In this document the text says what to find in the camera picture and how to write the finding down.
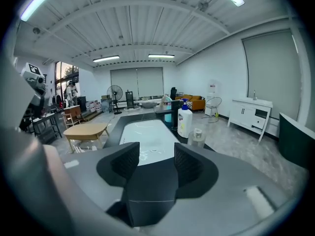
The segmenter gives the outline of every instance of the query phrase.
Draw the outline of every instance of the ceiling beam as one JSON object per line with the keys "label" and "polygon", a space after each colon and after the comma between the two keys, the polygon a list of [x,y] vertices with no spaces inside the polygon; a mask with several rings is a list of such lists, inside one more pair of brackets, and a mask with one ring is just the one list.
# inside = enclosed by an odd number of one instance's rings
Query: ceiling beam
{"label": "ceiling beam", "polygon": [[199,49],[198,51],[196,51],[194,54],[190,55],[189,57],[186,57],[184,58],[183,60],[181,60],[180,62],[178,62],[176,65],[180,65],[181,63],[183,63],[184,61],[190,59],[191,57],[193,57],[194,55],[200,53],[201,51],[207,49],[208,47],[214,45],[215,43],[218,43],[219,41],[222,41],[232,35],[235,35],[235,34],[238,34],[244,30],[248,30],[252,27],[255,27],[255,26],[259,26],[259,25],[262,25],[262,24],[266,24],[266,23],[269,23],[269,22],[273,22],[273,21],[277,21],[277,20],[281,20],[281,19],[287,19],[289,16],[288,15],[283,15],[283,16],[279,16],[279,17],[275,17],[275,18],[270,18],[270,19],[267,19],[267,20],[263,20],[263,21],[260,21],[258,23],[255,23],[255,24],[252,24],[250,26],[247,26],[247,27],[244,27],[244,28],[241,28],[240,30],[236,30],[235,32],[232,32],[231,34],[227,35],[227,36],[224,36],[222,38],[219,38],[213,42],[211,42],[210,44],[207,44],[206,46],[202,47],[201,49]]}
{"label": "ceiling beam", "polygon": [[[115,46],[115,47],[109,47],[104,48],[100,50],[96,50],[93,52],[87,53],[91,59],[99,58],[101,55],[103,57],[110,56],[113,54],[117,54],[119,52],[125,52],[125,51],[133,51],[133,50],[154,50],[159,52],[165,52],[165,51],[173,51],[173,52],[181,52],[186,54],[194,54],[194,51],[189,48],[185,47],[178,47],[178,46],[167,46],[167,45],[150,45],[150,44],[139,44],[139,45],[123,45],[123,46]],[[72,60],[86,60],[88,57],[86,55],[80,55],[77,57],[74,57]]]}
{"label": "ceiling beam", "polygon": [[48,58],[47,60],[45,60],[45,61],[43,62],[43,65],[47,65],[47,64],[50,64],[50,63],[52,63],[52,62],[54,62],[54,60]]}
{"label": "ceiling beam", "polygon": [[114,8],[114,7],[121,7],[121,6],[129,6],[129,5],[148,5],[148,6],[160,6],[164,8],[171,8],[174,10],[191,13],[192,16],[195,16],[201,20],[204,20],[208,22],[209,24],[213,25],[214,27],[217,27],[218,29],[222,30],[226,34],[229,34],[229,31],[227,30],[226,26],[222,24],[219,20],[215,19],[214,17],[210,16],[209,14],[202,12],[200,10],[196,10],[194,7],[191,7],[190,5],[176,2],[172,0],[106,0],[97,2],[88,6],[85,6],[75,12],[72,12],[65,18],[58,21],[56,24],[54,24],[52,27],[50,27],[49,32],[44,33],[37,41],[36,46],[43,43],[48,37],[50,37],[52,34],[60,30],[62,27],[65,27],[66,25],[70,24],[72,21],[83,17],[87,14],[97,12],[100,10],[105,10],[108,8]]}
{"label": "ceiling beam", "polygon": [[44,58],[48,58],[48,59],[53,59],[56,61],[62,61],[62,62],[66,62],[68,64],[71,65],[75,65],[79,68],[88,70],[88,71],[93,71],[94,67],[92,65],[86,64],[85,62],[80,62],[80,61],[72,61],[72,59],[68,56],[65,56],[63,54],[60,53],[54,53],[51,51],[45,51],[45,50],[36,50],[34,48],[23,48],[21,46],[17,47],[14,50],[14,55],[15,56],[24,56],[25,55],[37,55],[37,56],[41,56]]}
{"label": "ceiling beam", "polygon": [[100,65],[95,67],[94,69],[122,69],[122,68],[143,68],[143,67],[164,67],[166,65],[173,65],[175,66],[176,63],[173,61],[135,61],[135,62],[124,62],[124,63],[117,63],[112,65]]}

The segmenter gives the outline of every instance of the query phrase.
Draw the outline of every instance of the cabinet door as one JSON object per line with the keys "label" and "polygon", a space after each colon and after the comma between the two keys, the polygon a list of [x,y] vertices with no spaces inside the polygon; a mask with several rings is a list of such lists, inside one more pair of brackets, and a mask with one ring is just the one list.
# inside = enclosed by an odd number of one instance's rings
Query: cabinet door
{"label": "cabinet door", "polygon": [[234,103],[232,106],[231,118],[234,121],[241,123],[243,119],[243,110],[244,106],[238,103]]}
{"label": "cabinet door", "polygon": [[243,114],[242,114],[242,120],[241,124],[245,125],[247,127],[252,127],[252,123],[255,117],[256,109],[255,108],[249,108],[243,106]]}

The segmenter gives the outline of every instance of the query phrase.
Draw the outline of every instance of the wooden table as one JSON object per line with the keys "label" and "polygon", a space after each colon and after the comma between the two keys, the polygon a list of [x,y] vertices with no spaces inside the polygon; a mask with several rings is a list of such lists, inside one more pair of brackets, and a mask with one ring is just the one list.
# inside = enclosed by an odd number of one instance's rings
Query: wooden table
{"label": "wooden table", "polygon": [[71,145],[70,140],[98,140],[100,146],[102,147],[102,142],[100,141],[99,137],[105,131],[106,134],[109,136],[106,128],[107,123],[86,123],[86,124],[79,124],[68,128],[64,131],[64,135],[67,137],[71,150],[74,152],[74,149]]}
{"label": "wooden table", "polygon": [[80,106],[72,106],[64,108],[63,110],[65,114],[71,114],[74,122],[82,118]]}

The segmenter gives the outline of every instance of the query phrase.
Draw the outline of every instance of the cushion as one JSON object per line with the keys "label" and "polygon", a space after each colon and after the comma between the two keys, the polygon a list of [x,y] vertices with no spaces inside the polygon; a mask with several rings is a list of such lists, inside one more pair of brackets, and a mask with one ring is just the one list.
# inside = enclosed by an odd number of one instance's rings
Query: cushion
{"label": "cushion", "polygon": [[192,110],[192,102],[188,101],[188,102],[186,102],[186,104],[187,104],[188,108],[189,108],[190,110]]}
{"label": "cushion", "polygon": [[183,97],[182,97],[182,99],[188,99],[188,100],[190,100],[191,97],[192,97],[192,96],[189,95],[189,94],[184,94]]}
{"label": "cushion", "polygon": [[194,95],[189,101],[200,100],[201,96]]}
{"label": "cushion", "polygon": [[142,102],[142,107],[144,108],[154,108],[156,105],[156,102]]}

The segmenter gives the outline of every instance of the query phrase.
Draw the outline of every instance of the wooden chair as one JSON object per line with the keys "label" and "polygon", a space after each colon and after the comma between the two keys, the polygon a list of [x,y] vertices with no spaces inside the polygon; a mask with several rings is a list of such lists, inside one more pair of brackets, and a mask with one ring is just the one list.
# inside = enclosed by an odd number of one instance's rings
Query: wooden chair
{"label": "wooden chair", "polygon": [[79,123],[81,124],[81,119],[80,118],[77,118],[75,117],[74,120],[73,120],[73,117],[71,114],[65,114],[63,113],[63,121],[64,121],[64,124],[65,124],[65,128],[68,129],[68,126],[74,126],[75,124]]}

